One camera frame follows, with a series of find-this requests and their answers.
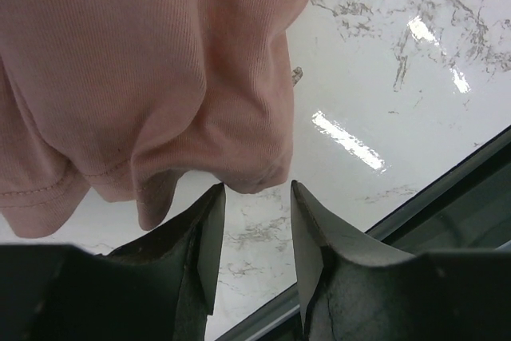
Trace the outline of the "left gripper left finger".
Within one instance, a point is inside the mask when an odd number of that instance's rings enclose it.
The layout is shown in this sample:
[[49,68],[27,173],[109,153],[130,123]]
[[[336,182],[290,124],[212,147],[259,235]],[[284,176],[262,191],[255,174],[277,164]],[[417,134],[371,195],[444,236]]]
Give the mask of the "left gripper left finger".
[[225,187],[107,255],[141,283],[121,305],[120,340],[202,340],[213,313],[224,235]]

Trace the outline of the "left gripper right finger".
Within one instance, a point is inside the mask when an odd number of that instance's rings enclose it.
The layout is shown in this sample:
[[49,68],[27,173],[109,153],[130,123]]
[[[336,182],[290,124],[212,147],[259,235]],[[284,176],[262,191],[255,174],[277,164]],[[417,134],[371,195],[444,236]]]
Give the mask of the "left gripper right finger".
[[340,303],[339,284],[355,285],[371,268],[387,268],[410,260],[393,248],[335,215],[305,187],[291,182],[291,231],[303,336],[307,340],[337,340],[331,303]]

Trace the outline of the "pink t shirt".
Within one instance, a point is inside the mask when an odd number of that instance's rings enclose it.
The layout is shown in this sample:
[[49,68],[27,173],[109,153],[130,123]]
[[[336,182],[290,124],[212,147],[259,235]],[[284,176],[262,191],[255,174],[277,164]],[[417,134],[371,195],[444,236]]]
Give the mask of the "pink t shirt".
[[1,0],[1,213],[55,233],[90,189],[167,215],[179,178],[288,178],[287,28],[309,0]]

